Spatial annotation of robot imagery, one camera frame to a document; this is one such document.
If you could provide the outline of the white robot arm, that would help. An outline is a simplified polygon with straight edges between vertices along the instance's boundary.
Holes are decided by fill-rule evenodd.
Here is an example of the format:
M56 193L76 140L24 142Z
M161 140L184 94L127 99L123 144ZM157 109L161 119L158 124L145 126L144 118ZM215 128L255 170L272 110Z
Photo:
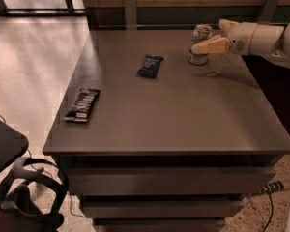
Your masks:
M260 56L268 62L290 69L290 23L284 26L221 19L222 35L215 35L191 47L194 54L232 52Z

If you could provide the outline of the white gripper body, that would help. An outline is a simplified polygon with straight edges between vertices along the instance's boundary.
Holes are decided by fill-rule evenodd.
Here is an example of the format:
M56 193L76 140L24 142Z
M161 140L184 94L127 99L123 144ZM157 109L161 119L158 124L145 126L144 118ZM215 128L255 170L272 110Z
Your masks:
M230 40L230 51L234 54L249 55L249 48L257 23L238 23L228 32L227 38Z

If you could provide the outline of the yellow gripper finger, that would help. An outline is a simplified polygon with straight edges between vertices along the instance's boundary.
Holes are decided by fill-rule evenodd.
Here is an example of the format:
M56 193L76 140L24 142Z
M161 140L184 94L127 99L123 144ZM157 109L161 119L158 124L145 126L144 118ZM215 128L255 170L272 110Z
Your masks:
M225 53L229 50L230 41L225 38L210 38L207 41L202 41L195 44L191 50L194 54L211 54L211 53Z
M229 36L234 31L235 27L238 25L239 25L238 22L227 19L221 19L219 21L219 29L221 30L224 36Z

